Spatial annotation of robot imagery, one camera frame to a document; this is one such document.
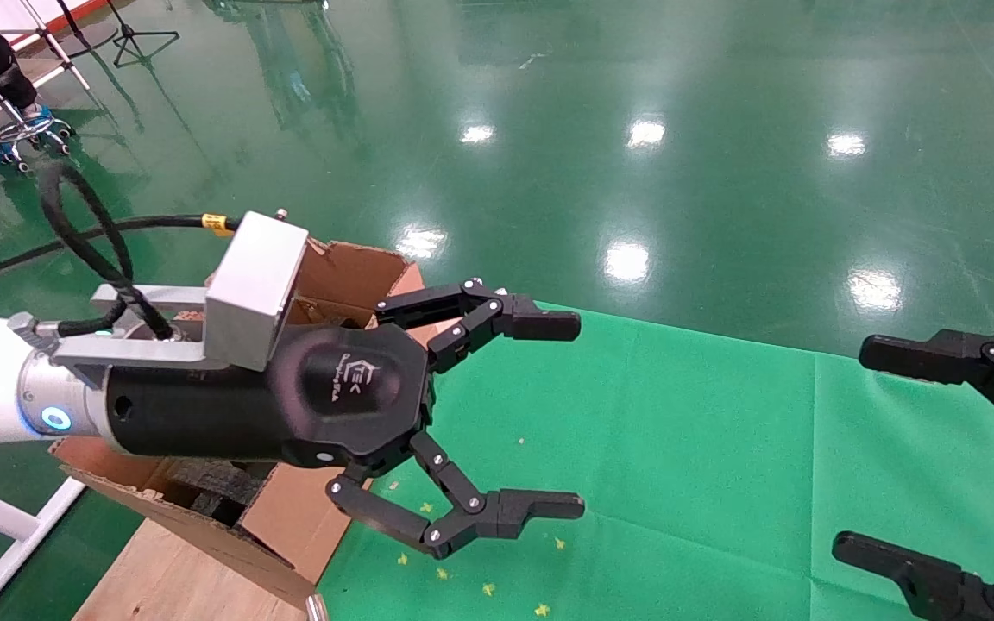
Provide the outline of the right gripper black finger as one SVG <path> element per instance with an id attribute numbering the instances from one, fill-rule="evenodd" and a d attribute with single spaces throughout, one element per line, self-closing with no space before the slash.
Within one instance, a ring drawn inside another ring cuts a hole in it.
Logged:
<path id="1" fill-rule="evenodd" d="M 924 620 L 994 620 L 994 583 L 961 566 L 844 530 L 832 545 L 836 561 L 894 581 L 908 609 Z"/>
<path id="2" fill-rule="evenodd" d="M 922 342 L 871 335 L 861 342 L 859 363 L 935 384 L 967 384 L 994 406 L 994 335 L 942 329 Z"/>

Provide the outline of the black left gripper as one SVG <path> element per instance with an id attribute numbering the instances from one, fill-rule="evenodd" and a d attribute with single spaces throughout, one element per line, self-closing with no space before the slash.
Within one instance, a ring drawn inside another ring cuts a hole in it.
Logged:
<path id="1" fill-rule="evenodd" d="M 130 455 L 390 471 L 431 421 L 429 353 L 394 325 L 289 326 L 263 371 L 114 367 L 111 440 Z"/>

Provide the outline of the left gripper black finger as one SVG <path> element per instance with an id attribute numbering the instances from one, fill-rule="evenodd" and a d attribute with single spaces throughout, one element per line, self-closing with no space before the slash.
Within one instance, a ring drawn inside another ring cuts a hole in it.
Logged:
<path id="1" fill-rule="evenodd" d="M 366 472 L 359 465 L 348 465 L 327 484 L 326 492 L 348 518 L 431 558 L 450 557 L 478 538 L 516 539 L 534 518 L 576 520 L 584 514 L 584 500 L 575 492 L 478 491 L 425 432 L 411 437 L 407 453 L 452 505 L 434 522 L 364 488 Z"/>
<path id="2" fill-rule="evenodd" d="M 427 342 L 432 373 L 446 373 L 497 336 L 572 342 L 582 329 L 574 311 L 544 310 L 528 296 L 494 291 L 480 279 L 391 296 L 376 303 L 374 317 L 379 325 L 393 323 L 402 330 L 450 322 Z"/>

